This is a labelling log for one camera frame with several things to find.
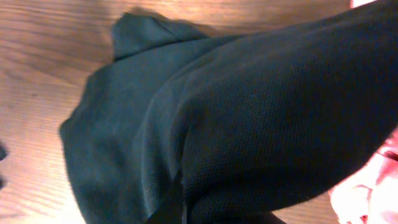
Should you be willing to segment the black polo shirt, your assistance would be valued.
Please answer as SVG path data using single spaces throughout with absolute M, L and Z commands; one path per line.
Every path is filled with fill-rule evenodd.
M 60 127 L 84 220 L 146 223 L 177 174 L 188 223 L 277 223 L 333 187 L 331 18 L 209 37 L 123 15 L 113 63 Z

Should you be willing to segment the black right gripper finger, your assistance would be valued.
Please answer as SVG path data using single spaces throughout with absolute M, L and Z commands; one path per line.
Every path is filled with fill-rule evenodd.
M 182 174 L 177 174 L 165 198 L 146 224 L 187 224 L 188 212 L 183 199 Z

